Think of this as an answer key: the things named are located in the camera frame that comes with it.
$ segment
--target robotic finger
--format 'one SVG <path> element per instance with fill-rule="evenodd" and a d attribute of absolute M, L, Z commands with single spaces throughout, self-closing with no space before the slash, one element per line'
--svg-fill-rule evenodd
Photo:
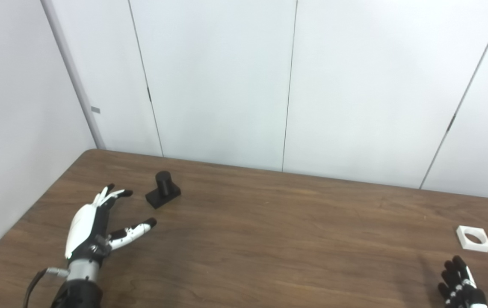
<path fill-rule="evenodd" d="M 107 209 L 111 209 L 113 205 L 115 205 L 115 201 L 120 197 L 129 197 L 133 195 L 133 191 L 131 190 L 117 190 L 114 192 L 109 193 L 115 184 L 109 184 L 103 190 L 95 196 L 92 205 L 95 207 L 105 207 Z"/>
<path fill-rule="evenodd" d="M 143 234 L 151 230 L 156 225 L 156 219 L 149 218 L 141 224 L 136 224 L 128 228 L 116 230 L 111 232 L 108 236 L 109 245 L 112 250 L 117 250 L 121 247 L 132 243 L 134 240 L 140 238 Z"/>

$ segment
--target black cable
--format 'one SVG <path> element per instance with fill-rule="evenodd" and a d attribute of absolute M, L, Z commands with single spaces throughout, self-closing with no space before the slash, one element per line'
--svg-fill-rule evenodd
<path fill-rule="evenodd" d="M 25 293 L 25 298 L 23 298 L 23 308 L 27 308 L 27 305 L 29 304 L 29 296 L 31 296 L 31 292 L 35 288 L 35 285 L 37 285 L 38 281 L 44 276 L 46 273 L 46 269 L 43 269 L 42 271 L 38 272 L 35 275 L 35 278 L 31 280 L 31 283 L 29 283 L 29 286 L 27 287 L 27 292 Z"/>

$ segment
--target cable connector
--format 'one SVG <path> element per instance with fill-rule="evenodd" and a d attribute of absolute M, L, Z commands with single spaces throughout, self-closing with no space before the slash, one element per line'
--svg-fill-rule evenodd
<path fill-rule="evenodd" d="M 56 275 L 58 277 L 67 277 L 69 275 L 68 269 L 60 269 L 58 267 L 49 267 L 46 269 L 46 273 L 50 275 Z"/>

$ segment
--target wooden table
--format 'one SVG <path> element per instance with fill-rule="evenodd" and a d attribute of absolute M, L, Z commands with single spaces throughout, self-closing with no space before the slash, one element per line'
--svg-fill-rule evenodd
<path fill-rule="evenodd" d="M 154 210 L 154 174 L 181 197 Z M 461 255 L 488 296 L 488 253 L 461 249 L 455 228 L 488 233 L 488 199 L 91 150 L 0 240 L 0 308 L 19 307 L 34 274 L 65 267 L 74 213 L 103 186 L 109 229 L 158 225 L 101 269 L 104 308 L 441 308 L 446 259 Z M 30 308 L 49 307 L 62 279 L 42 279 Z"/>

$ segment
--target black fingertip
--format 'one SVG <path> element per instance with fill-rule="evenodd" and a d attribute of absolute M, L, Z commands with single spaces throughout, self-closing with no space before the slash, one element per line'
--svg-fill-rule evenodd
<path fill-rule="evenodd" d="M 451 261 L 445 261 L 444 263 L 444 267 L 445 269 L 452 275 L 458 275 L 458 271 L 457 271 L 457 268 L 455 267 L 455 265 L 453 264 L 453 262 Z"/>
<path fill-rule="evenodd" d="M 151 217 L 151 218 L 145 220 L 143 223 L 148 224 L 152 228 L 152 227 L 156 226 L 156 219 Z"/>
<path fill-rule="evenodd" d="M 123 191 L 122 193 L 120 193 L 118 196 L 119 197 L 129 197 L 129 196 L 131 196 L 133 194 L 134 194 L 134 191 L 129 190 L 129 189 L 126 189 L 125 191 Z"/>
<path fill-rule="evenodd" d="M 468 266 L 460 256 L 456 255 L 453 257 L 453 264 L 455 265 L 457 270 L 461 273 L 461 278 L 470 279 L 470 277 L 468 277 L 469 275 L 466 269 Z"/>
<path fill-rule="evenodd" d="M 115 187 L 115 184 L 111 183 L 109 185 L 107 185 L 107 193 L 110 193 L 111 190 Z"/>
<path fill-rule="evenodd" d="M 449 273 L 448 271 L 442 271 L 441 277 L 451 289 L 454 289 L 460 283 L 459 279 L 454 275 L 451 275 L 451 273 Z"/>
<path fill-rule="evenodd" d="M 445 283 L 441 282 L 438 284 L 438 291 L 444 299 L 451 298 L 451 290 Z"/>

